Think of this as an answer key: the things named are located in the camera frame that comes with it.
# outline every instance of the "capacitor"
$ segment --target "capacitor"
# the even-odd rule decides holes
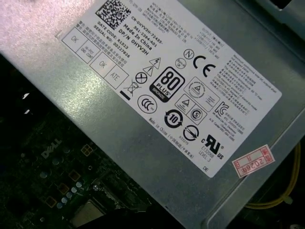
[[[28,167],[32,166],[33,163],[38,159],[30,150],[23,150],[20,157],[23,159],[24,165]]]
[[[82,187],[82,183],[78,181],[78,182],[76,183],[76,187],[78,187],[78,188]]]
[[[63,207],[63,204],[62,204],[62,203],[57,203],[56,207],[57,207],[58,209],[61,209],[61,208]]]
[[[40,177],[41,177],[42,179],[45,179],[45,178],[48,177],[48,173],[45,172],[45,171],[42,171],[42,172],[40,173]]]
[[[72,198],[73,194],[71,192],[67,192],[66,197],[68,197],[69,199]]]
[[[67,147],[67,146],[64,146],[64,147],[62,148],[62,151],[63,151],[65,154],[68,154],[68,153],[70,152],[70,148]]]
[[[66,203],[68,203],[68,199],[66,197],[63,197],[63,198],[61,198],[61,202],[63,204],[66,204]]]
[[[58,165],[60,163],[60,159],[58,158],[58,157],[55,157],[55,158],[53,158],[53,160],[52,160],[52,164],[53,165]]]
[[[77,192],[77,188],[76,188],[76,187],[72,187],[72,188],[71,188],[71,192],[72,192],[72,193],[76,193],[76,192]]]

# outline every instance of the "circular certification logo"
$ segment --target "circular certification logo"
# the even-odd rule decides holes
[[[188,141],[195,141],[198,138],[198,136],[199,136],[199,130],[194,125],[188,125],[183,130],[183,136]]]
[[[183,116],[180,111],[173,109],[165,113],[164,121],[168,127],[175,129],[182,125]]]
[[[149,95],[141,95],[138,99],[138,107],[147,114],[152,114],[157,110],[157,102]]]
[[[186,67],[186,61],[183,58],[178,58],[175,62],[175,65],[179,69],[183,69]]]
[[[202,111],[199,109],[194,109],[191,112],[191,118],[195,121],[200,120],[202,116],[203,116]]]
[[[193,50],[191,49],[187,49],[183,52],[183,55],[184,57],[187,59],[187,60],[190,60],[192,59],[194,56],[195,56],[195,53]]]
[[[189,94],[193,98],[201,98],[205,93],[205,86],[202,82],[193,82],[189,85]]]

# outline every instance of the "red sticker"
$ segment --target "red sticker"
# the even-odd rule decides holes
[[[273,157],[271,150],[268,145],[265,145],[234,160],[232,163],[239,178],[242,178],[274,161],[275,158]]]

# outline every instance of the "qr code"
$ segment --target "qr code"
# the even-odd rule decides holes
[[[130,15],[130,13],[131,11],[119,0],[107,0],[96,12],[96,15],[115,30]]]

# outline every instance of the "product label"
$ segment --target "product label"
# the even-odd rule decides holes
[[[97,0],[61,42],[209,177],[281,97],[176,0]]]

